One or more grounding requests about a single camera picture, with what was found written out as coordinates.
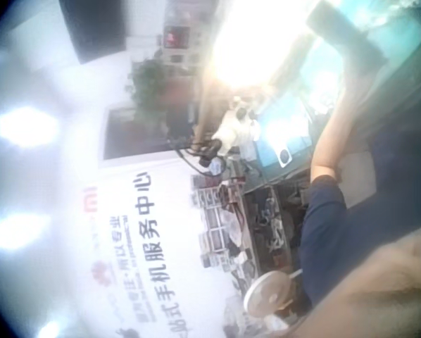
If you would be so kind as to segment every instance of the green plant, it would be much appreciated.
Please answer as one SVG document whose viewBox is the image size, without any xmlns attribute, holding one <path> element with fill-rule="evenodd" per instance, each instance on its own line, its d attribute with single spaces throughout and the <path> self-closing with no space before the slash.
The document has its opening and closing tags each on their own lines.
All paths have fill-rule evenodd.
<svg viewBox="0 0 421 338">
<path fill-rule="evenodd" d="M 160 120 L 164 114 L 162 95 L 165 92 L 165 71 L 160 60 L 135 63 L 130 74 L 135 91 L 132 99 L 137 114 L 148 120 Z"/>
</svg>

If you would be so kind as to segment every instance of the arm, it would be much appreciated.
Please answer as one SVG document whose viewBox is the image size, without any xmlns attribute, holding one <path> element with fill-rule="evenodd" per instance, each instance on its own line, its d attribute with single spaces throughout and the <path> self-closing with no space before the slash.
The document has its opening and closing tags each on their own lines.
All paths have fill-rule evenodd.
<svg viewBox="0 0 421 338">
<path fill-rule="evenodd" d="M 311 182 L 322 175 L 336 178 L 335 168 L 353 129 L 357 110 L 370 91 L 379 70 L 360 76 L 354 69 L 348 58 L 344 71 L 345 90 L 339 97 L 336 108 L 315 147 L 310 165 Z"/>
<path fill-rule="evenodd" d="M 353 129 L 355 109 L 354 101 L 346 94 L 342 94 L 315 147 L 310 164 L 311 182 L 322 175 L 336 178 L 335 168 Z"/>
</svg>

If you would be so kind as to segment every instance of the beige fur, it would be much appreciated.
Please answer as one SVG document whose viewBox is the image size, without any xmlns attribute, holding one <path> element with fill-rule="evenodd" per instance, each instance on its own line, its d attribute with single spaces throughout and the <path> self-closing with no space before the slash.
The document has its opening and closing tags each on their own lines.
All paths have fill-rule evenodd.
<svg viewBox="0 0 421 338">
<path fill-rule="evenodd" d="M 374 252 L 285 337 L 392 338 L 421 333 L 421 230 Z"/>
</svg>

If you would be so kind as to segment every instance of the person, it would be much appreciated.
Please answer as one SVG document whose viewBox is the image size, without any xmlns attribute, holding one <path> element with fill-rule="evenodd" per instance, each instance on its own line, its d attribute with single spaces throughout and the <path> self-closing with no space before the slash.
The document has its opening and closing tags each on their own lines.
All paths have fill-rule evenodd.
<svg viewBox="0 0 421 338">
<path fill-rule="evenodd" d="M 367 258 L 377 248 L 421 228 L 421 105 L 415 107 L 412 115 L 403 114 L 407 120 L 388 125 L 369 140 L 377 192 L 350 209 L 346 207 L 337 183 L 337 166 L 378 71 L 359 76 L 352 70 L 348 64 L 344 90 L 320 135 L 310 168 L 309 206 L 303 222 L 300 260 L 304 289 L 317 307 L 340 283 L 349 283 L 347 275 L 357 267 L 360 271 L 356 275 L 362 280 L 362 273 L 370 269 Z M 382 267 L 386 276 L 393 276 L 392 270 L 398 269 L 397 265 Z"/>
</svg>

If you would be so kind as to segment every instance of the white fan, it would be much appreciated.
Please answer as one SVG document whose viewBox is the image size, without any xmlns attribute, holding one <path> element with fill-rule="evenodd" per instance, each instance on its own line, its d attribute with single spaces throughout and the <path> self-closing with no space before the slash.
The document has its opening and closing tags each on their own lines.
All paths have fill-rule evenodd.
<svg viewBox="0 0 421 338">
<path fill-rule="evenodd" d="M 245 295 L 245 311 L 253 317 L 264 318 L 284 308 L 289 298 L 291 281 L 300 275 L 301 271 L 291 275 L 272 271 L 260 276 Z"/>
</svg>

